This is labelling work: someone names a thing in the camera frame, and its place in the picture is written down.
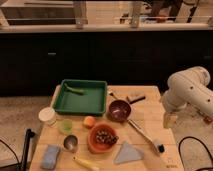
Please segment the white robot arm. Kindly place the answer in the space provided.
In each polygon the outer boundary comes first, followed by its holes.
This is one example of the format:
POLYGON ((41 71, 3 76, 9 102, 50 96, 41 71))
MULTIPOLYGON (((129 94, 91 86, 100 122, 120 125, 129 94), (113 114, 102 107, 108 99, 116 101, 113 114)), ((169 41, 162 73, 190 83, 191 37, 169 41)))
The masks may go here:
POLYGON ((201 66, 173 73, 168 78, 168 90, 161 97, 165 128, 172 127, 177 119, 176 112, 185 109, 188 104, 213 119, 213 90, 207 87, 210 79, 208 70, 201 66))

